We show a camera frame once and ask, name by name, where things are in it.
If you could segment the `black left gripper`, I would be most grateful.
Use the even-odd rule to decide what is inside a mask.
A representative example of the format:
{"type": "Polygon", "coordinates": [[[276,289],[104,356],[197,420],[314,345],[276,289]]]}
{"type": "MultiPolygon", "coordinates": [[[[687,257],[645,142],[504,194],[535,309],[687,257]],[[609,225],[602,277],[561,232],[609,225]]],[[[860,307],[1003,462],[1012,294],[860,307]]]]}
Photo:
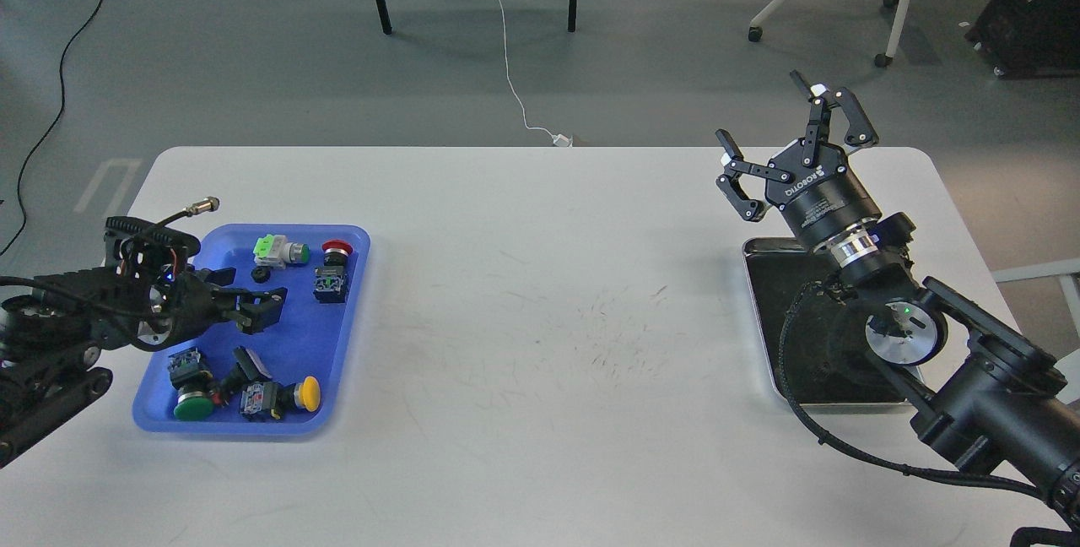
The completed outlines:
{"type": "Polygon", "coordinates": [[[162,307],[164,317],[139,323],[139,343],[148,349],[166,349],[194,339],[219,322],[232,322],[248,335],[276,324],[289,290],[228,288],[235,275],[232,267],[201,268],[183,274],[167,288],[151,289],[150,301],[162,307]]]}

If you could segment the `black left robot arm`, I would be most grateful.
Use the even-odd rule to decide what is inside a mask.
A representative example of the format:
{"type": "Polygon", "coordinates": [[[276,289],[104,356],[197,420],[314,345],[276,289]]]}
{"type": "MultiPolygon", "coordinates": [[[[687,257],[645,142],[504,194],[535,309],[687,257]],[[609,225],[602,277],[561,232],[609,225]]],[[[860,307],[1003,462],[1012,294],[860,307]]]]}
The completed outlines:
{"type": "Polygon", "coordinates": [[[278,323],[287,290],[233,285],[233,268],[197,269],[195,236],[173,221],[216,211],[214,197],[162,221],[105,221],[102,266],[32,279],[3,277],[30,293],[3,302],[4,465],[108,392],[112,371],[100,353],[127,346],[146,352],[193,341],[221,322],[244,334],[278,323]]]}

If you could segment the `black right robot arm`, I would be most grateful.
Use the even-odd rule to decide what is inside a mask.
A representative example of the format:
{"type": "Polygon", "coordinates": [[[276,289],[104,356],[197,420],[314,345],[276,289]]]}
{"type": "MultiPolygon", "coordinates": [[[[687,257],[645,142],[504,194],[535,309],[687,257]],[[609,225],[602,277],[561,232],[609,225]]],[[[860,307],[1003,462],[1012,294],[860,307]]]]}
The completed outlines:
{"type": "Polygon", "coordinates": [[[914,221],[883,216],[849,158],[878,144],[851,90],[791,74],[810,110],[805,134],[762,164],[726,129],[716,184],[741,219],[777,209],[791,238],[742,248],[770,381],[822,446],[945,485],[1043,501],[1066,530],[1021,526],[1013,546],[1076,546],[1077,412],[1058,393],[1056,358],[908,254],[914,221]],[[949,470],[894,463],[826,431],[810,406],[915,408],[910,427],[949,470]]]}

